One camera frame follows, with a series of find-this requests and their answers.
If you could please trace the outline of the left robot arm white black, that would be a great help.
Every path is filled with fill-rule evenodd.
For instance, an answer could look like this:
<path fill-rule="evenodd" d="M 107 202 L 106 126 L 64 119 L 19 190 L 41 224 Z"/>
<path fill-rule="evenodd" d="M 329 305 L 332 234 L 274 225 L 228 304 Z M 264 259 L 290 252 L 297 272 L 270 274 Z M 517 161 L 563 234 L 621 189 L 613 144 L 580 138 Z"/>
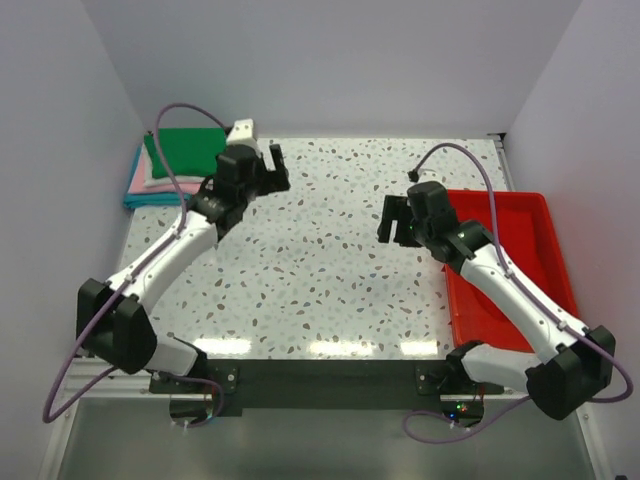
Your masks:
<path fill-rule="evenodd" d="M 77 341 L 83 349 L 127 374 L 141 370 L 205 379 L 206 354 L 184 340 L 161 336 L 151 313 L 165 291 L 199 256 L 215 248 L 258 197 L 289 190 L 279 145 L 269 148 L 274 167 L 246 145 L 227 147 L 168 230 L 138 259 L 78 291 Z"/>

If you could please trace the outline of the green t shirt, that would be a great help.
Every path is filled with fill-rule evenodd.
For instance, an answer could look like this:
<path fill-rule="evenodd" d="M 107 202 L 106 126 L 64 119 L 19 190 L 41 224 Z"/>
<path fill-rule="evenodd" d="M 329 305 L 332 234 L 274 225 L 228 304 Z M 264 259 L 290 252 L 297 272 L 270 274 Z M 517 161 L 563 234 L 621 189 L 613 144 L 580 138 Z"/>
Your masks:
<path fill-rule="evenodd" d="M 222 128 L 161 128 L 159 140 L 176 178 L 204 178 L 216 172 L 216 156 L 226 147 L 226 132 Z"/>

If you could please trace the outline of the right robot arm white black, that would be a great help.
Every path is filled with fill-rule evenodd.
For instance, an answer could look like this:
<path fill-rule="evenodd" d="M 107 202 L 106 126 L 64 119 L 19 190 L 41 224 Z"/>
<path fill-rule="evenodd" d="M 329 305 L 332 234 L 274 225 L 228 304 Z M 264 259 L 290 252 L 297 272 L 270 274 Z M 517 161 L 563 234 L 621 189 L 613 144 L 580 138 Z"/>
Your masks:
<path fill-rule="evenodd" d="M 426 248 L 438 262 L 482 292 L 527 340 L 532 353 L 474 340 L 447 355 L 449 376 L 525 392 L 548 417 L 566 418 L 596 403 L 611 383 L 616 340 L 590 328 L 530 280 L 477 220 L 462 221 L 447 189 L 428 181 L 384 199 L 381 243 Z"/>

